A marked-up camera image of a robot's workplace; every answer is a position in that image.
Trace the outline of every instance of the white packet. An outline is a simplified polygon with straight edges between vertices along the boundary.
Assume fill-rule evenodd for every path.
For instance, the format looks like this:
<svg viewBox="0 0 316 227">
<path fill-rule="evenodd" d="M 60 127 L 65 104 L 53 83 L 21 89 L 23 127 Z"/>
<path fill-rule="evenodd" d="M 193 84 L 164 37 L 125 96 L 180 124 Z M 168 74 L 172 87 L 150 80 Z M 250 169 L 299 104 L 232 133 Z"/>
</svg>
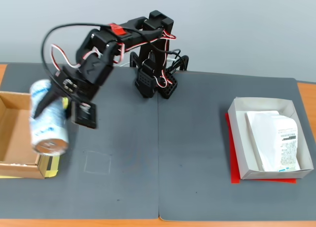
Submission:
<svg viewBox="0 0 316 227">
<path fill-rule="evenodd" d="M 255 145 L 266 172 L 300 170 L 297 152 L 297 124 L 278 111 L 247 112 Z"/>
</svg>

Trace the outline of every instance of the blue and white can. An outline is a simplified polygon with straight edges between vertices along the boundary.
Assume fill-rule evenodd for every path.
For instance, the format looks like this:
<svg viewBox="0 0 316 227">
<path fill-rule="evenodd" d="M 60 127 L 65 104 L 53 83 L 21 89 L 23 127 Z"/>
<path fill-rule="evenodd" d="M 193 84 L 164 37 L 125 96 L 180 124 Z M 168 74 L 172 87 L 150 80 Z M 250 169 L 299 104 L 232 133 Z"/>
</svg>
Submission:
<svg viewBox="0 0 316 227">
<path fill-rule="evenodd" d="M 39 102 L 50 87 L 50 81 L 43 79 L 35 82 L 30 88 L 31 139 L 32 147 L 36 152 L 42 155 L 57 156 L 65 153 L 69 142 L 62 98 L 51 103 L 36 119 L 33 118 Z"/>
</svg>

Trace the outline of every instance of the white box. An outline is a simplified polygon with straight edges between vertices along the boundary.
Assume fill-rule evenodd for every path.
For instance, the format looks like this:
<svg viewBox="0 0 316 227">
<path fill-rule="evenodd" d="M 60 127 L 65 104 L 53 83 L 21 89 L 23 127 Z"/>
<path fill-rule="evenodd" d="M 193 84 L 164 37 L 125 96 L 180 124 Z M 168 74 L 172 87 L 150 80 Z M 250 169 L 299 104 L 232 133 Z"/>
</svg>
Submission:
<svg viewBox="0 0 316 227">
<path fill-rule="evenodd" d="M 297 160 L 301 167 L 298 171 L 265 172 L 258 164 L 256 147 L 252 142 L 251 128 L 247 121 L 248 111 L 273 111 L 295 120 L 298 128 Z M 291 100 L 273 98 L 244 97 L 234 99 L 228 110 L 231 123 L 238 167 L 241 179 L 300 179 L 310 173 L 314 167 L 303 134 L 300 120 Z"/>
</svg>

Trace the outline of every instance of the wooden table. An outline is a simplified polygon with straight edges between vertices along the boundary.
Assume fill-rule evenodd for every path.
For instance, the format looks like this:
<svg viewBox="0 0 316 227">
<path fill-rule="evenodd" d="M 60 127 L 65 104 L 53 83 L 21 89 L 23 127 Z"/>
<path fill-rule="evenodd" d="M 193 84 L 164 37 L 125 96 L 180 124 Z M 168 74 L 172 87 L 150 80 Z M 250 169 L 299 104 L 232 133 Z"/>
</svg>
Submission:
<svg viewBox="0 0 316 227">
<path fill-rule="evenodd" d="M 6 65 L 0 65 L 0 84 Z M 313 135 L 316 137 L 316 84 L 298 83 Z M 170 222 L 156 220 L 0 220 L 0 227 L 316 227 L 316 221 Z"/>
</svg>

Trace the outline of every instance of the can lid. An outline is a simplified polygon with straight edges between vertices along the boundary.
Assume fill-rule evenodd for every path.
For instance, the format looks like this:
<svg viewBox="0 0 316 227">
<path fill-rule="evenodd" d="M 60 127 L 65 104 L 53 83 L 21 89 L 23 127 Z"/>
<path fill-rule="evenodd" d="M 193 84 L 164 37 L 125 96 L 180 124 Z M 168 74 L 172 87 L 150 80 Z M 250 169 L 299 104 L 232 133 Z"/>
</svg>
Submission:
<svg viewBox="0 0 316 227">
<path fill-rule="evenodd" d="M 66 152 L 68 143 L 61 139 L 47 139 L 39 142 L 33 149 L 41 154 L 48 156 L 62 155 Z"/>
</svg>

